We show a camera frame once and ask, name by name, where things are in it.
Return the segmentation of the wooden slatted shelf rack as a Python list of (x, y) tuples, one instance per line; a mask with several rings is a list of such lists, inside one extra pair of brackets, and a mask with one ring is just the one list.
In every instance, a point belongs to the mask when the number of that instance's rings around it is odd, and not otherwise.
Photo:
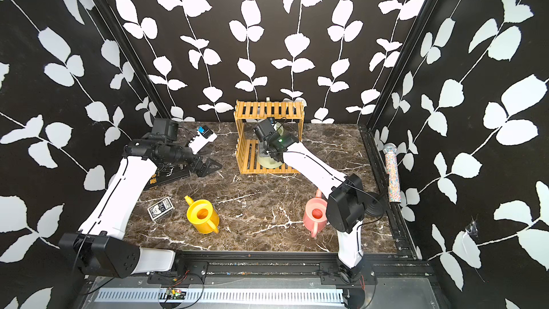
[(303, 137), (305, 107), (301, 102), (243, 102), (234, 111), (241, 174), (297, 174), (283, 163), (283, 150)]

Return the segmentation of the yellow watering can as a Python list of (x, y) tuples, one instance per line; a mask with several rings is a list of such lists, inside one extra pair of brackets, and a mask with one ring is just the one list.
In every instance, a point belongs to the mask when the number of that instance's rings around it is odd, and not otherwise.
[(210, 201), (194, 201), (190, 196), (185, 196), (184, 199), (189, 206), (187, 209), (187, 220), (199, 233), (219, 233), (220, 217)]

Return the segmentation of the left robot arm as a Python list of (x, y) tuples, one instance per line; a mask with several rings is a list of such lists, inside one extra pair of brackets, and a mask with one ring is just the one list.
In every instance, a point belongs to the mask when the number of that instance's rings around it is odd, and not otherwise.
[(199, 154), (217, 138), (209, 127), (198, 127), (185, 146), (176, 143), (178, 129), (174, 120), (156, 119), (151, 132), (124, 147), (119, 169), (97, 207), (77, 232), (61, 237), (60, 249), (73, 272), (125, 278), (173, 269), (173, 250), (139, 247), (123, 238), (137, 201), (158, 172), (182, 166), (182, 171), (169, 176), (176, 180), (192, 173), (206, 177), (221, 169), (220, 163)]

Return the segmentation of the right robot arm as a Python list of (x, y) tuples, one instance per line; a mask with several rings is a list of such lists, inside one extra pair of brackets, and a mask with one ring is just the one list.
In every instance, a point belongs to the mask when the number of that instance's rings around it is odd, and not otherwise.
[(375, 193), (363, 190), (357, 175), (333, 169), (297, 137), (281, 129), (273, 119), (265, 119), (257, 123), (254, 133), (269, 157), (299, 171), (325, 197), (327, 221), (337, 230), (341, 278), (349, 283), (361, 279), (365, 267), (360, 240), (363, 220), (367, 215), (381, 217), (382, 204)]

